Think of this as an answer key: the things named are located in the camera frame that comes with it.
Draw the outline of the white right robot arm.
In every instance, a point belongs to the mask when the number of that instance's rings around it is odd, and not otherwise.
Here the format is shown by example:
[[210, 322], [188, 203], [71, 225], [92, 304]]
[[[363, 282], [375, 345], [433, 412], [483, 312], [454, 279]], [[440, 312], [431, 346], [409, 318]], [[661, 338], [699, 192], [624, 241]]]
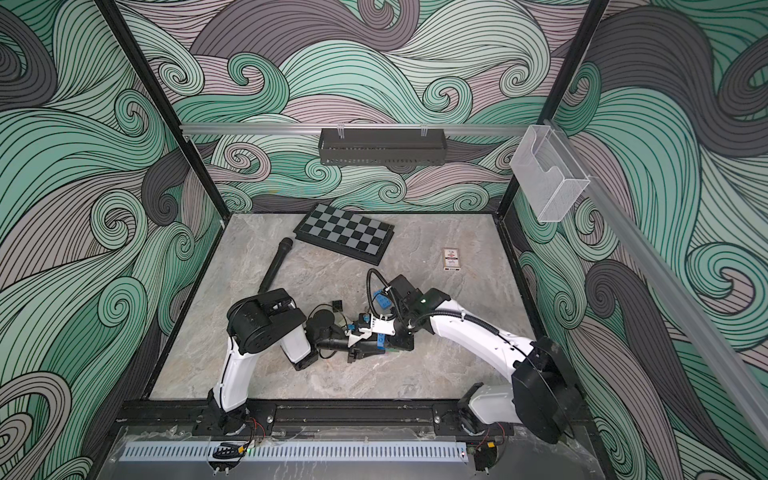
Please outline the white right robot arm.
[[575, 371], [550, 338], [512, 334], [437, 289], [406, 297], [387, 287], [370, 296], [373, 304], [384, 298], [390, 303], [384, 318], [392, 324], [391, 340], [410, 340], [426, 330], [473, 353], [504, 378], [503, 385], [478, 382], [458, 401], [458, 417], [468, 434], [515, 424], [550, 444], [575, 436], [571, 417], [583, 395]]

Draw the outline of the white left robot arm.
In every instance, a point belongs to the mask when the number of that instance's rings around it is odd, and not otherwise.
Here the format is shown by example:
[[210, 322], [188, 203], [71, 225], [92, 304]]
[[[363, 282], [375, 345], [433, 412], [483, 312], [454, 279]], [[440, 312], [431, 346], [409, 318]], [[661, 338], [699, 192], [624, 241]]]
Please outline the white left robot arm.
[[227, 312], [228, 348], [221, 377], [209, 391], [214, 429], [232, 435], [252, 425], [247, 419], [248, 385], [259, 355], [277, 344], [298, 370], [324, 351], [344, 352], [354, 362], [386, 352], [378, 334], [354, 324], [340, 326], [337, 312], [321, 306], [307, 316], [284, 289], [260, 292], [233, 304]]

